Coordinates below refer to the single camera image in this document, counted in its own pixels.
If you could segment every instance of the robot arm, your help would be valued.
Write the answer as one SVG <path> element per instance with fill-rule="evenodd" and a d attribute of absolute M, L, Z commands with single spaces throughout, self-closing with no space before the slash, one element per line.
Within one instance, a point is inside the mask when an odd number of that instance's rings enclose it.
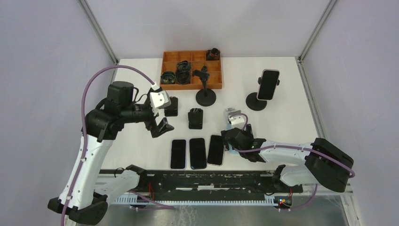
<path fill-rule="evenodd" d="M 353 177 L 350 174 L 353 159 L 323 138 L 301 145 L 277 143 L 254 138 L 250 124 L 245 130 L 222 131 L 222 137 L 226 149 L 231 145 L 241 157 L 252 162 L 290 164 L 275 170 L 273 185 L 277 190 L 300 184 L 321 184 L 332 191 L 344 192 L 348 179 Z"/>
<path fill-rule="evenodd" d="M 116 81 L 109 85 L 107 98 L 86 115 L 88 147 L 85 159 L 81 159 L 83 137 L 80 141 L 80 154 L 73 167 L 71 176 L 59 197 L 51 199 L 48 208 L 61 213 L 69 199 L 66 214 L 81 224 L 97 224 L 104 216 L 108 205 L 129 189 L 137 186 L 140 169 L 127 169 L 119 177 L 95 190 L 96 180 L 104 158 L 125 123 L 144 122 L 153 138 L 173 130 L 166 118 L 157 125 L 158 110 L 170 105 L 168 94 L 156 84 L 147 93 L 144 104 L 133 99 L 133 84 Z M 80 161 L 83 161 L 72 194 L 68 191 Z"/>

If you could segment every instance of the white wall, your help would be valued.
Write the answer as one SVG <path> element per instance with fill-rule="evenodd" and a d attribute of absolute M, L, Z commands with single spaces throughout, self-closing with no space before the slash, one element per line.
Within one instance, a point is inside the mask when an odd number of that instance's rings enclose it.
<path fill-rule="evenodd" d="M 59 225 L 47 209 L 78 154 L 80 100 L 112 65 L 76 0 L 0 3 L 0 225 Z M 110 73 L 92 85 L 88 109 Z"/>
<path fill-rule="evenodd" d="M 304 61 L 328 138 L 354 158 L 364 226 L 398 225 L 399 1 L 341 0 Z"/>
<path fill-rule="evenodd" d="M 118 58 L 217 47 L 225 57 L 297 56 L 328 0 L 88 0 Z"/>

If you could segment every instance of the smartphone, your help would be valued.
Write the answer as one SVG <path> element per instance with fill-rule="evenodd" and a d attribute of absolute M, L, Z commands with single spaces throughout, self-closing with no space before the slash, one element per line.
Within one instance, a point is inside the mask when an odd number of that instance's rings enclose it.
<path fill-rule="evenodd" d="M 259 85 L 258 100 L 273 99 L 274 91 L 279 81 L 280 72 L 277 70 L 264 70 L 262 73 L 262 81 Z"/>
<path fill-rule="evenodd" d="M 186 140 L 172 140 L 170 168 L 175 170 L 186 168 Z"/>
<path fill-rule="evenodd" d="M 190 164 L 191 169 L 199 170 L 207 167 L 207 152 L 204 138 L 190 139 Z"/>
<path fill-rule="evenodd" d="M 221 166 L 223 162 L 224 145 L 222 136 L 212 135 L 209 142 L 208 164 Z"/>

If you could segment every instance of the wooden tray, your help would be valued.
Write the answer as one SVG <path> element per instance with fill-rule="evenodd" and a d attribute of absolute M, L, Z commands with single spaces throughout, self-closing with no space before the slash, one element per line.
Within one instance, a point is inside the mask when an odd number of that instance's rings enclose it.
<path fill-rule="evenodd" d="M 194 70 L 201 70 L 206 65 L 210 75 L 207 87 L 210 89 L 222 88 L 222 62 L 221 60 L 206 60 L 206 50 L 196 51 L 166 51 L 163 53 L 161 74 L 166 71 L 176 72 L 177 63 L 187 60 L 191 63 L 191 75 Z M 160 86 L 164 90 L 188 90 L 202 89 L 202 83 L 199 77 L 191 76 L 191 82 L 185 85 L 179 84 L 162 84 Z"/>

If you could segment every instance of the round black base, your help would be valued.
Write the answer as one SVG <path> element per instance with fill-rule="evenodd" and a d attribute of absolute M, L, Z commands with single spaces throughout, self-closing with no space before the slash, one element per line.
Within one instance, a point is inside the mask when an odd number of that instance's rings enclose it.
<path fill-rule="evenodd" d="M 245 103 L 247 104 L 249 109 L 251 109 L 253 111 L 261 111 L 266 107 L 267 101 L 266 100 L 258 100 L 258 98 L 256 98 L 256 95 L 257 95 L 257 93 L 249 94 L 245 100 Z"/>
<path fill-rule="evenodd" d="M 195 95 L 195 99 L 197 100 L 197 103 L 199 105 L 204 106 L 204 107 L 209 107 L 215 103 L 216 93 L 211 89 L 207 89 L 207 93 L 208 93 L 208 96 L 205 96 L 204 90 L 201 89 L 200 91 L 198 91 L 197 95 Z"/>

